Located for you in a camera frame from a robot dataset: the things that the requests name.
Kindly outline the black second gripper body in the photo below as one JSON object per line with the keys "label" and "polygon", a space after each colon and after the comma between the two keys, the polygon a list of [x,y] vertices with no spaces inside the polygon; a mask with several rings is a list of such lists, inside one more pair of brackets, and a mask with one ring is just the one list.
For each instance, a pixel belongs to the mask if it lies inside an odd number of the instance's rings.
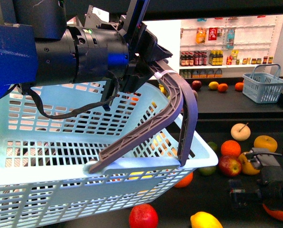
{"label": "black second gripper body", "polygon": [[275,153],[254,147],[246,157],[260,171],[258,189],[247,192],[240,180],[229,180],[232,206],[243,208],[248,203],[261,202],[269,209],[283,209],[283,148],[281,153]]}

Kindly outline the black gripper body holding handle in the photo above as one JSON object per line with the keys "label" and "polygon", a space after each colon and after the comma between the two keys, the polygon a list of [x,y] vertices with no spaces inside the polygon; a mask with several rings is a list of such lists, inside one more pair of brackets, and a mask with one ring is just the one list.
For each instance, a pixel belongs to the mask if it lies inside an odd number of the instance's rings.
{"label": "black gripper body holding handle", "polygon": [[118,79],[119,88],[113,81],[106,82],[101,99],[105,102],[105,111],[110,111],[111,98],[119,91],[134,93],[150,79],[150,63],[172,56],[167,49],[158,45],[157,37],[142,22],[148,5],[148,0],[132,0],[126,15],[119,21],[117,31],[128,48],[128,65],[124,75]]}

